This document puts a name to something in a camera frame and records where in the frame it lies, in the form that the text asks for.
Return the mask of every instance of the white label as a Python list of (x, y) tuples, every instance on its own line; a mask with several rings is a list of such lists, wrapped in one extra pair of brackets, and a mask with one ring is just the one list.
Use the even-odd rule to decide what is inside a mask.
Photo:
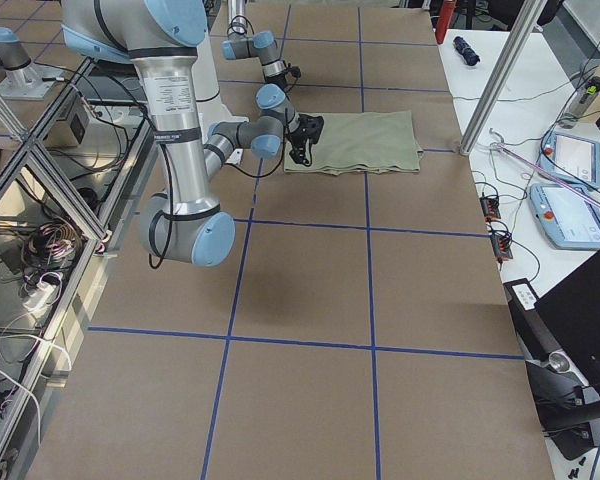
[(514, 285), (513, 293), (516, 294), (516, 297), (518, 297), (518, 300), (520, 301), (525, 310), (533, 310), (535, 308), (536, 296), (529, 288), (529, 285), (527, 285), (526, 283)]
[(192, 113), (193, 95), (187, 77), (153, 77), (144, 79), (144, 90), (151, 115)]

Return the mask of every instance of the white desk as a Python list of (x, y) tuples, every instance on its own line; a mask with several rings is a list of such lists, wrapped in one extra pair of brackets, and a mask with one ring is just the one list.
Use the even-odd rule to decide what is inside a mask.
[[(453, 39), (456, 35), (462, 36), (480, 56), (481, 61), (477, 66), (467, 66), (454, 50)], [(454, 96), (454, 107), (458, 122), (463, 131), (478, 102), (477, 100), (464, 100), (456, 97), (473, 99), (482, 94), (507, 35), (506, 32), (450, 30), (447, 32), (444, 44), (440, 46), (445, 74), (451, 93)], [(500, 94), (500, 98), (533, 97), (539, 93), (552, 90), (567, 81), (567, 74), (563, 72), (544, 37), (539, 33), (534, 33), (529, 38), (522, 55), (518, 59), (505, 88)], [(522, 194), (519, 189), (500, 183), (496, 179), (488, 149), (485, 148), (490, 143), (497, 141), (489, 133), (489, 129), (493, 128), (503, 135), (507, 143), (518, 143), (527, 138), (541, 137), (555, 121), (560, 109), (572, 92), (573, 87), (569, 83), (553, 93), (542, 95), (534, 100), (498, 102), (479, 137), (479, 144), (471, 152), (469, 157), (471, 168), (484, 174), (486, 181), (493, 184), (500, 195), (509, 194), (519, 198)], [(568, 132), (600, 142), (600, 131), (592, 123), (579, 123)], [(535, 161), (538, 156), (539, 141), (529, 141), (520, 146), (510, 147), (510, 149), (530, 161)], [(531, 172), (530, 167), (497, 152), (494, 153), (493, 160), (500, 179), (520, 186), (527, 183), (521, 175)], [(483, 180), (480, 173), (474, 175), (476, 181)], [(536, 174), (531, 183), (537, 182), (550, 183)], [(480, 193), (482, 185), (478, 185), (477, 188)], [(485, 193), (489, 194), (491, 192), (489, 187), (485, 188)], [(511, 198), (501, 200), (502, 220), (509, 228), (513, 227), (514, 212), (519, 203)], [(533, 282), (533, 287), (541, 296), (594, 253), (593, 251), (568, 251), (554, 248), (535, 219), (529, 200), (522, 202), (513, 238), (532, 250), (540, 260), (540, 274)], [(536, 262), (533, 257), (517, 245), (512, 246), (512, 252), (514, 259), (503, 264), (500, 274), (502, 281), (506, 282), (523, 277), (531, 278), (536, 271)], [(577, 464), (577, 461), (566, 461), (550, 440), (547, 441), (547, 448), (549, 449), (556, 479), (563, 480), (575, 467), (580, 468), (579, 478), (589, 478), (589, 469), (595, 451), (587, 455), (590, 458), (587, 459), (585, 466), (581, 467)], [(595, 479), (600, 480), (600, 462)]]

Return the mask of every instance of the white wall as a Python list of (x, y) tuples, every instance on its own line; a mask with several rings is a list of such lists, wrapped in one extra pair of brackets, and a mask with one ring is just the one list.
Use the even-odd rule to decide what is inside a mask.
[(597, 44), (600, 41), (600, 0), (566, 0), (564, 8)]

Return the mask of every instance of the folded towel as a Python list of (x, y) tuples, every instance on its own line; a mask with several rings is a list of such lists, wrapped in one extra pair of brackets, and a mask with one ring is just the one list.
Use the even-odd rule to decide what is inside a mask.
[(310, 167), (287, 154), (285, 172), (339, 175), (365, 171), (417, 172), (423, 150), (413, 135), (411, 112), (316, 113), (324, 117), (320, 141), (313, 145)]

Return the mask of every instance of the red pole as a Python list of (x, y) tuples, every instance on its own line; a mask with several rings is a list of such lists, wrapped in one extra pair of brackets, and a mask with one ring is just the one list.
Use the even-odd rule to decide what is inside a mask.
[(451, 24), (451, 17), (456, 8), (456, 0), (445, 0), (440, 8), (440, 18), (436, 23), (436, 42), (438, 45), (444, 42), (444, 36), (447, 34), (447, 29)]

